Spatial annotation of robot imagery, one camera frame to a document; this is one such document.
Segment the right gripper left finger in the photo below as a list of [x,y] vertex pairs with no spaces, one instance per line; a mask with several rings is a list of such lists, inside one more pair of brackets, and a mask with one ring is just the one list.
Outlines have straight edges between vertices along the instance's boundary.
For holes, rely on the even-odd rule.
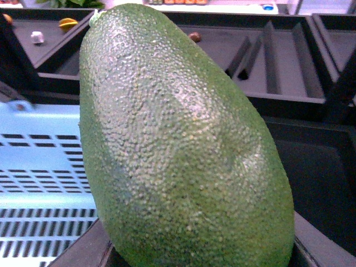
[[97,219],[88,230],[49,264],[52,267],[114,266],[114,249],[102,222]]

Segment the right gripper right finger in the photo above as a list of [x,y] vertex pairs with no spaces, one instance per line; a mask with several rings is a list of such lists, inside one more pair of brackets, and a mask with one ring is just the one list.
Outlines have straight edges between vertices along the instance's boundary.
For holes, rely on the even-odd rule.
[[323,235],[297,212],[294,220],[297,266],[355,266],[355,256]]

